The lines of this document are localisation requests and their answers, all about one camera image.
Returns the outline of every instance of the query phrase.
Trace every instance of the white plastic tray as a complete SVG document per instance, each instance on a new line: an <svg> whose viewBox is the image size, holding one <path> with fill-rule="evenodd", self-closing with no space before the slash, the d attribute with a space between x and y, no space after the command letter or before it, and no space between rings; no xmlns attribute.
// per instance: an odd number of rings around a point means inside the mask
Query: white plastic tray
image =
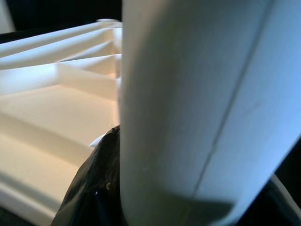
<svg viewBox="0 0 301 226"><path fill-rule="evenodd" d="M118 125L121 23L0 45L0 205L49 225L89 144Z"/></svg>

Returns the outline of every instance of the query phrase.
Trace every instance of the white cylinder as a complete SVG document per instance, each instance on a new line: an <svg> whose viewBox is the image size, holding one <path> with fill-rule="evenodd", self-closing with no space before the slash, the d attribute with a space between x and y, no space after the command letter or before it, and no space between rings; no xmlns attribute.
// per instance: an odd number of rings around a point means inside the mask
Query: white cylinder
<svg viewBox="0 0 301 226"><path fill-rule="evenodd" d="M120 188L130 226L242 216L300 134L300 9L124 2Z"/></svg>

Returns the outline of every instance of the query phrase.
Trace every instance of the black plastic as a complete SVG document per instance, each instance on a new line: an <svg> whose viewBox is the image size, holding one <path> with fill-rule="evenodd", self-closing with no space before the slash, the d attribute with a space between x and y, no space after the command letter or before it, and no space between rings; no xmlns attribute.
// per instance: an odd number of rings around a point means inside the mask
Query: black plastic
<svg viewBox="0 0 301 226"><path fill-rule="evenodd" d="M111 129L78 170L51 226L120 226L120 127Z"/></svg>

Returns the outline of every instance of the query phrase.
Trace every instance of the white plastic shelf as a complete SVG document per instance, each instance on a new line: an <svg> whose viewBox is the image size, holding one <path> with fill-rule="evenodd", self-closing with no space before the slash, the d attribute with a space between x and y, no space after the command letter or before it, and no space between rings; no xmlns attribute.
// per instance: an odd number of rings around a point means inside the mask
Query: white plastic shelf
<svg viewBox="0 0 301 226"><path fill-rule="evenodd" d="M120 22L0 45L0 205L49 225L89 144L119 124Z"/></svg>

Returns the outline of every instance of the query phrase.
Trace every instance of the dark background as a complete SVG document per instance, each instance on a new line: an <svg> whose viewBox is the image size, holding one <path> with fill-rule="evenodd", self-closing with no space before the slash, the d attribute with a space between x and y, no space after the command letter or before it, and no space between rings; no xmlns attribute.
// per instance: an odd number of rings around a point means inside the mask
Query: dark background
<svg viewBox="0 0 301 226"><path fill-rule="evenodd" d="M16 32L0 43L110 18L121 21L122 0L6 0Z"/></svg>

